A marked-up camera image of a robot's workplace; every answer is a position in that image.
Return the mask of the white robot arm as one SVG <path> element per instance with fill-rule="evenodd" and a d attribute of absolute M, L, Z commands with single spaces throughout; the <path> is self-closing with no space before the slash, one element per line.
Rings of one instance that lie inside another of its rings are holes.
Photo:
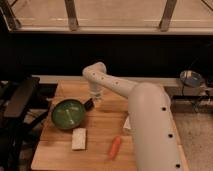
<path fill-rule="evenodd" d="M 108 75 L 102 62 L 85 67 L 82 74 L 93 96 L 105 87 L 128 100 L 137 171 L 184 171 L 171 101 L 160 85 Z"/>

